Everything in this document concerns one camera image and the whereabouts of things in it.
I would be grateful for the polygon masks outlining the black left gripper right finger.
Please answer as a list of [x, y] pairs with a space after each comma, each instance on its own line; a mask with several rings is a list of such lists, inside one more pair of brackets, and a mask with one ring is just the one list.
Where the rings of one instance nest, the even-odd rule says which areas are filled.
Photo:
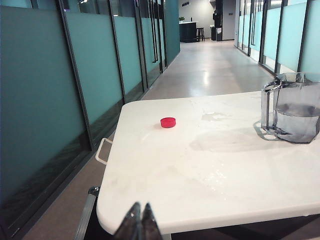
[[158, 227], [151, 204], [148, 202], [142, 213], [138, 228], [138, 240], [162, 240], [162, 234]]

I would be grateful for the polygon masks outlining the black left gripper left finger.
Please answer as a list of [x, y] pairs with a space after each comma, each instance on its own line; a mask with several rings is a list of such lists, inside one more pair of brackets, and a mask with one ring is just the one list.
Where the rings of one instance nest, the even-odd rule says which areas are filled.
[[141, 205], [135, 202], [113, 235], [114, 240], [141, 240]]

